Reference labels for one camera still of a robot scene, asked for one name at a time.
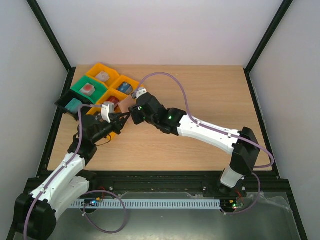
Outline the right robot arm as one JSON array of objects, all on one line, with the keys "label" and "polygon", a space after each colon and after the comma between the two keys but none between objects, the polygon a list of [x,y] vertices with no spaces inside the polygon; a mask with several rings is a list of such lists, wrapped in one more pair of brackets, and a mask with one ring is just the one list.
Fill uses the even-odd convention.
[{"label": "right robot arm", "polygon": [[222,172],[218,191],[229,196],[243,177],[251,175],[260,149],[250,128],[242,130],[219,127],[202,122],[178,108],[165,108],[145,89],[133,95],[135,105],[129,112],[136,125],[146,122],[164,134],[188,137],[217,147],[231,155],[229,166]]}]

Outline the pink leather card holder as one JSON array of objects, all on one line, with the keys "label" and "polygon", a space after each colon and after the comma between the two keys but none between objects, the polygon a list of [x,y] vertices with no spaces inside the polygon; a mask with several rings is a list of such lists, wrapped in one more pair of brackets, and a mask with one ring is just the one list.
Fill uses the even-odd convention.
[{"label": "pink leather card holder", "polygon": [[131,95],[129,95],[124,100],[118,103],[118,107],[121,113],[125,114],[125,113],[128,113],[129,108],[133,107],[135,104],[136,104],[135,99]]}]

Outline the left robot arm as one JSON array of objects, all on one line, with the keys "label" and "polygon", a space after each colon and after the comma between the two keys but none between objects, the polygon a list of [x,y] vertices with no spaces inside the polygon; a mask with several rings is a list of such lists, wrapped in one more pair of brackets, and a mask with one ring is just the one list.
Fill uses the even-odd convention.
[{"label": "left robot arm", "polygon": [[79,118],[77,133],[62,162],[36,189],[15,201],[13,222],[25,240],[47,240],[63,213],[90,191],[95,175],[84,168],[98,150],[96,143],[111,133],[120,134],[129,116],[127,112],[111,113],[108,120],[93,115]]}]

